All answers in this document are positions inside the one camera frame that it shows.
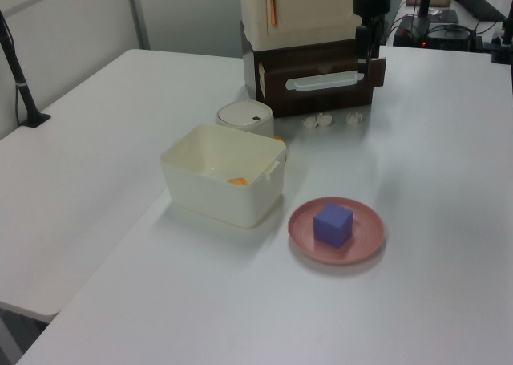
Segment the white figurine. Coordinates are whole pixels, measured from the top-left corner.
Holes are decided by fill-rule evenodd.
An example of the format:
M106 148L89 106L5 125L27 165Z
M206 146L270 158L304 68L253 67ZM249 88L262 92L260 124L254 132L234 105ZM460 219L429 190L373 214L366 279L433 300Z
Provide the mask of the white figurine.
M363 115L359 112L350 112L345 116L345 122L349 126L356 126L357 124L363 122Z
M317 121L315 119L315 116L309 116L308 118L305 118L303 120L303 127L308 128L309 130L317 127Z
M320 127L327 127L333 122L333 117L330 114L323 114L322 112L317 115L317 124Z

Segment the cream cabinet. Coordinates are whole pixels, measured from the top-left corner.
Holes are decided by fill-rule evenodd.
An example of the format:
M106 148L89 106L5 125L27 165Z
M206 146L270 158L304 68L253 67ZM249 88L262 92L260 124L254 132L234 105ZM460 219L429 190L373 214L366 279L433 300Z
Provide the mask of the cream cabinet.
M353 0L241 0L244 32L264 51L353 39Z

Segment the orange object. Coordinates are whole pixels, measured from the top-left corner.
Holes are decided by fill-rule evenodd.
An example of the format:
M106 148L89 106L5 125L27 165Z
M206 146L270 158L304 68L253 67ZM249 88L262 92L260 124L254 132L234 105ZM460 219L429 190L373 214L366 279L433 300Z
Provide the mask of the orange object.
M228 179L228 183L231 183L232 185L246 186L248 181L244 178L232 178Z

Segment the white drawer handle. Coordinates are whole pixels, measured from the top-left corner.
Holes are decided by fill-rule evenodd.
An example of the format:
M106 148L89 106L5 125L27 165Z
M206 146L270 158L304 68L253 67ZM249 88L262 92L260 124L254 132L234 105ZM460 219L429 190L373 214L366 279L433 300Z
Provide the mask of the white drawer handle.
M325 88L353 86L363 79L363 74L357 71L337 72L335 74L307 76L305 78L297 78L287 80L285 87L288 90L314 91L323 90Z

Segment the white plastic bin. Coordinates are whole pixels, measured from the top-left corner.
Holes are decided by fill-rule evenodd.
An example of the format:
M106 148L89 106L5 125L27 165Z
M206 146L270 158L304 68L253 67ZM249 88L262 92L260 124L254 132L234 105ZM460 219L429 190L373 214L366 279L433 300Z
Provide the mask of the white plastic bin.
M173 202L244 228L281 195L286 147L265 136L200 125L160 156ZM246 185L228 183L244 178Z

